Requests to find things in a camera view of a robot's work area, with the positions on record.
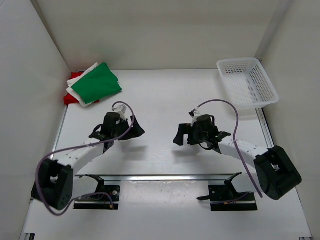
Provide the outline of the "green t shirt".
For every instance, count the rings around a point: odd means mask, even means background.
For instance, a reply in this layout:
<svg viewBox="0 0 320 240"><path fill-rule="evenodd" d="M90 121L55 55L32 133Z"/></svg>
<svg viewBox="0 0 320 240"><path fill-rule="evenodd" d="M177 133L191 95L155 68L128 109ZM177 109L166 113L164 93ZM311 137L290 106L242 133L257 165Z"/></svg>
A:
<svg viewBox="0 0 320 240"><path fill-rule="evenodd" d="M84 78L84 90L80 90L79 93L86 104L122 91L118 78L105 62L98 64L98 67Z"/></svg>

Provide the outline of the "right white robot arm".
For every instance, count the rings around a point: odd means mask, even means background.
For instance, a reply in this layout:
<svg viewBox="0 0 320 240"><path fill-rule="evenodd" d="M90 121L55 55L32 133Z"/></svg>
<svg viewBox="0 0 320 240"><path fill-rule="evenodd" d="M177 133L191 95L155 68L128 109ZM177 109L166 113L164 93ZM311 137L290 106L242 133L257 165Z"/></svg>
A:
<svg viewBox="0 0 320 240"><path fill-rule="evenodd" d="M254 181L272 200L279 200L302 182L302 176L287 155L276 145L261 147L237 140L231 133L219 131L212 115L199 115L191 123L180 123L173 143L184 145L184 137L190 146L206 144L204 149L230 156L255 168Z"/></svg>

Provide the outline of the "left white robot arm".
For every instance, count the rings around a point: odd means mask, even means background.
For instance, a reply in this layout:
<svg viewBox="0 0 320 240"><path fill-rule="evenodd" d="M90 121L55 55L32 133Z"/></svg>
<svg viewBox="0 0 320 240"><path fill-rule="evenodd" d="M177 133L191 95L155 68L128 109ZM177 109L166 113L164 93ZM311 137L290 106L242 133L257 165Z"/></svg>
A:
<svg viewBox="0 0 320 240"><path fill-rule="evenodd" d="M76 199L109 198L101 177L86 174L84 185L81 185L77 173L108 151L115 141L131 140L143 134L145 130L135 115L127 119L123 110L108 112L103 123L93 129L83 145L60 149L65 153L60 159L50 159L50 154L43 157L36 168L31 197L42 202L54 216L64 214Z"/></svg>

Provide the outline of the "red t shirt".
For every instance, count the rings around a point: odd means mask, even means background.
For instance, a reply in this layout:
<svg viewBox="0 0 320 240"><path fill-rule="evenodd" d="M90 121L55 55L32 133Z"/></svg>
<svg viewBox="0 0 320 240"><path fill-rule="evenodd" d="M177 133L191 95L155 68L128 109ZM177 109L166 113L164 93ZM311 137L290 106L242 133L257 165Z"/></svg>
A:
<svg viewBox="0 0 320 240"><path fill-rule="evenodd" d="M87 106L93 104L93 103L98 103L99 100L96 100L94 102L91 102L91 103L85 103L83 101L83 99L80 97L80 95L78 93L76 93L72 88L71 86L77 82L81 77L82 75L84 74L85 72L84 71L80 71L80 72L72 72L71 73L71 77L70 79L67 81L67 94L66 96L63 98L63 102L64 104L67 106L67 105L70 105L70 104L80 104L82 107L86 108Z"/></svg>

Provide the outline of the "white t shirt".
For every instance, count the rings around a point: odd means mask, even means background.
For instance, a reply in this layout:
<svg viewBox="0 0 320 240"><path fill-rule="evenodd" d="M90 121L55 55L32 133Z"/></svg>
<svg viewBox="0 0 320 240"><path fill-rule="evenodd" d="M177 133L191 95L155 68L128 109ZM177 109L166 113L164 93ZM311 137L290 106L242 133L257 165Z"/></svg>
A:
<svg viewBox="0 0 320 240"><path fill-rule="evenodd" d="M98 63L96 62L93 64L91 67L89 67L86 71L84 71L80 76L76 78L72 78L67 81L68 88L66 89L67 93L70 94L72 97L74 97L79 104L83 107L86 108L87 106L91 105L93 101L89 103L85 103L83 100L83 97L80 95L80 91L84 90L85 87L85 82L86 80L85 76L89 74L91 71L93 71L95 68L98 67Z"/></svg>

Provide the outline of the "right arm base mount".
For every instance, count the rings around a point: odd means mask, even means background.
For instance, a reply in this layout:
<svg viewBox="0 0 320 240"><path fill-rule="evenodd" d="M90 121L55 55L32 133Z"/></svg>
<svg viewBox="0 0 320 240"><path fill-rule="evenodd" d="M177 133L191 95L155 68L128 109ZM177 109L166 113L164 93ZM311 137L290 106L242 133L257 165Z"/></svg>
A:
<svg viewBox="0 0 320 240"><path fill-rule="evenodd" d="M233 180L242 175L242 172L237 172L224 180L223 184L210 183L209 194L196 199L199 202L209 201L212 212L257 211L255 194L251 191L237 191L233 185Z"/></svg>

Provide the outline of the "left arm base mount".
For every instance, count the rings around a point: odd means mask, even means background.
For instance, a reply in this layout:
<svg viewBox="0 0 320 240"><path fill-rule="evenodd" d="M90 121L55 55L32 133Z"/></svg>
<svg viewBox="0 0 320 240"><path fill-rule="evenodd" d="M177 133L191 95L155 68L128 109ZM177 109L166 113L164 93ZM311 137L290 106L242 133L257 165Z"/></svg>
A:
<svg viewBox="0 0 320 240"><path fill-rule="evenodd" d="M118 210L120 193L120 181L105 180L93 174L76 176L73 180L73 208L75 210Z"/></svg>

